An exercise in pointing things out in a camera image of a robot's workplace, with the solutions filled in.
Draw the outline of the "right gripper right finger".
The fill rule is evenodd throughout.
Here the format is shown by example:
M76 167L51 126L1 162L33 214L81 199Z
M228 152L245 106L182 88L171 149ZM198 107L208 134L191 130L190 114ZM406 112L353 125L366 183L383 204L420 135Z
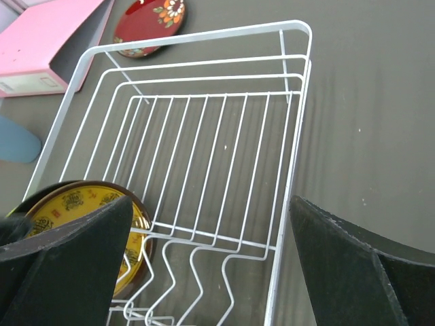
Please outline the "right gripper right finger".
M434 254L390 240L300 196L296 248L318 325L433 325Z

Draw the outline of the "black plate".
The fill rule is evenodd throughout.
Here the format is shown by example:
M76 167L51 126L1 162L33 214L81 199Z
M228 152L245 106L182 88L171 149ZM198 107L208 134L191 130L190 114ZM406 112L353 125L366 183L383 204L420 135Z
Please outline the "black plate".
M29 196L27 199L23 200L17 207L15 207L12 211L10 211L6 217L9 217L13 214L26 214L29 212L42 198L52 193L53 191L64 187L68 184L78 182L78 180L70 180L70 181L62 181L60 183L55 183L50 186L47 186L38 192L35 192L33 195Z

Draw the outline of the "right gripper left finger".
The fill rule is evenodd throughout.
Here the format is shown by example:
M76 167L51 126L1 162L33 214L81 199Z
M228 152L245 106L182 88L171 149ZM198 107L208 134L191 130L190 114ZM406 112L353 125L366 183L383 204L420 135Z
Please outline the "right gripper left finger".
M1 218L1 324L105 325L113 293L87 294L61 272L72 264L59 262L49 240L26 235L30 222L22 214Z

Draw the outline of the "yellow patterned plate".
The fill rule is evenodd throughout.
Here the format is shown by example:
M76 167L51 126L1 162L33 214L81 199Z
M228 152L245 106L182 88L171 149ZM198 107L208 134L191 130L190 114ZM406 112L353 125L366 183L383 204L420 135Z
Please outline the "yellow patterned plate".
M125 299L147 270L154 242L144 231L150 221L142 203L118 185L100 181L60 183L25 212L27 238L49 240L61 272L87 294Z

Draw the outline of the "blue plastic cup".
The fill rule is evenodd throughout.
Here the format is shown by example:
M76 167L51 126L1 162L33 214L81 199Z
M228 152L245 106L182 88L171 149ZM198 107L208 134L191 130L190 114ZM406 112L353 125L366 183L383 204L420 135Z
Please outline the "blue plastic cup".
M40 139L23 126L1 116L1 160L30 163L41 152Z

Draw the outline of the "red floral plate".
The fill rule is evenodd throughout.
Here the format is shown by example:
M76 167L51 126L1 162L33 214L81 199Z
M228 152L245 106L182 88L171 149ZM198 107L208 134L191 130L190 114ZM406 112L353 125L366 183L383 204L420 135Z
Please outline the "red floral plate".
M114 43L126 43L177 34L186 16L184 0L135 1L119 19Z

